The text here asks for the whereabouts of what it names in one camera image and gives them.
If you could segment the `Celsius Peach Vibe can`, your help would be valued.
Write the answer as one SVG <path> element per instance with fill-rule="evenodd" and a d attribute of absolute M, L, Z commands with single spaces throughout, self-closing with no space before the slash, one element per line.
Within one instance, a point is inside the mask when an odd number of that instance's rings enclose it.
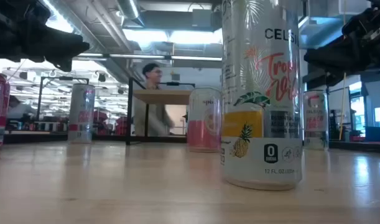
<path fill-rule="evenodd" d="M 304 147 L 323 151 L 329 148 L 328 102 L 323 90 L 304 93 Z"/>

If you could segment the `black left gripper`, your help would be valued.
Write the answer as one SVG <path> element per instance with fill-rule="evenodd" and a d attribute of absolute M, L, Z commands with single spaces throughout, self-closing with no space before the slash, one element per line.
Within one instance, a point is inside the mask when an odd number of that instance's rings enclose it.
<path fill-rule="evenodd" d="M 63 72 L 72 71 L 72 58 L 90 49 L 78 34 L 47 27 L 49 9 L 41 0 L 0 0 L 0 58 L 43 59 L 34 50 L 45 35 L 45 60 Z"/>

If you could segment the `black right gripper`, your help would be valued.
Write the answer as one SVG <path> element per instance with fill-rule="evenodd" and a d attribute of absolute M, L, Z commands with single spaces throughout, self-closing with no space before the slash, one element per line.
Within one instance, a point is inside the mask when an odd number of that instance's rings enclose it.
<path fill-rule="evenodd" d="M 317 49 L 308 49 L 304 60 L 328 71 L 326 86 L 343 81 L 344 72 L 380 68 L 380 0 L 368 0 L 371 7 L 353 16 L 338 37 Z"/>

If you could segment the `person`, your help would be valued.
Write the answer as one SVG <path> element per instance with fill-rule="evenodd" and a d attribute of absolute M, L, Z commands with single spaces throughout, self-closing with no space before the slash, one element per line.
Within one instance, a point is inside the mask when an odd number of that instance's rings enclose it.
<path fill-rule="evenodd" d="M 24 104 L 18 100 L 14 95 L 9 96 L 9 106 L 7 112 L 7 119 L 19 120 L 25 115 L 36 115 L 37 111 L 31 105 Z"/>
<path fill-rule="evenodd" d="M 142 74 L 146 78 L 146 90 L 159 90 L 159 83 L 162 78 L 162 71 L 156 63 L 148 63 L 142 69 Z M 134 99 L 133 122 L 134 134 L 144 136 L 146 130 L 146 103 Z M 166 136 L 170 134 L 170 129 L 174 127 L 174 122 L 168 115 L 164 104 L 149 105 L 148 110 L 148 136 Z"/>

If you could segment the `white Celsius can red band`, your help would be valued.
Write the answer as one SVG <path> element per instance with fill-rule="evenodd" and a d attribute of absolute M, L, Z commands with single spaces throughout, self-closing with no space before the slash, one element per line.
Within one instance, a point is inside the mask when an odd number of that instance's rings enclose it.
<path fill-rule="evenodd" d="M 93 117 L 96 90 L 93 85 L 76 83 L 72 88 L 68 119 L 68 141 L 90 143 L 93 134 Z"/>

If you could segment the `black aluminium table frame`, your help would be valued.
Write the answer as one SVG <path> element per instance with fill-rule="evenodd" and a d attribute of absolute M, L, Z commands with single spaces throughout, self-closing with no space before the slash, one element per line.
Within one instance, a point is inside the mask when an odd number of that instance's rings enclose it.
<path fill-rule="evenodd" d="M 4 144 L 23 144 L 34 142 L 66 141 L 66 134 L 5 134 Z M 93 136 L 96 141 L 119 141 L 126 142 L 126 136 Z M 129 142 L 163 142 L 163 143 L 182 143 L 187 142 L 185 137 L 138 137 L 131 136 Z M 380 144 L 370 142 L 344 142 L 330 141 L 330 149 L 342 149 L 347 151 L 370 152 L 380 154 Z"/>

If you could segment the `pink Spindrift lemonade can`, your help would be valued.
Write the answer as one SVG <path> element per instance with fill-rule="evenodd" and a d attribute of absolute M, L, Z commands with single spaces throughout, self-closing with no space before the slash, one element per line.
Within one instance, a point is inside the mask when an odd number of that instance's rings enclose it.
<path fill-rule="evenodd" d="M 218 152 L 221 142 L 221 93 L 198 87 L 189 97 L 187 147 L 193 152 Z"/>

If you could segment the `black background station frame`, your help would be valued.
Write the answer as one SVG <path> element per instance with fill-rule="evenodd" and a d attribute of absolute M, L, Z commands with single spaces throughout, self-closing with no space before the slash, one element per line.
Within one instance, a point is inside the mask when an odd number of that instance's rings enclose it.
<path fill-rule="evenodd" d="M 89 78 L 75 78 L 75 77 L 68 77 L 68 76 L 61 76 L 61 77 L 41 77 L 40 78 L 40 87 L 39 87 L 39 97 L 38 97 L 38 103 L 37 103 L 37 114 L 36 114 L 36 120 L 39 120 L 40 118 L 40 112 L 41 112 L 41 102 L 42 102 L 42 93 L 44 88 L 44 80 L 62 80 L 62 81 L 73 81 L 73 80 L 84 80 L 86 81 L 86 84 L 89 84 L 90 79 Z"/>

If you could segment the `Celsius Tropical Vibe can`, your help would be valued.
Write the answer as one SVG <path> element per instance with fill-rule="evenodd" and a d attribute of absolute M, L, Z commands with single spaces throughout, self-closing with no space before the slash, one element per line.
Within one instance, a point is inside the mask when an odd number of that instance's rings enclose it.
<path fill-rule="evenodd" d="M 223 0 L 221 167 L 250 189 L 290 190 L 302 178 L 296 0 Z"/>

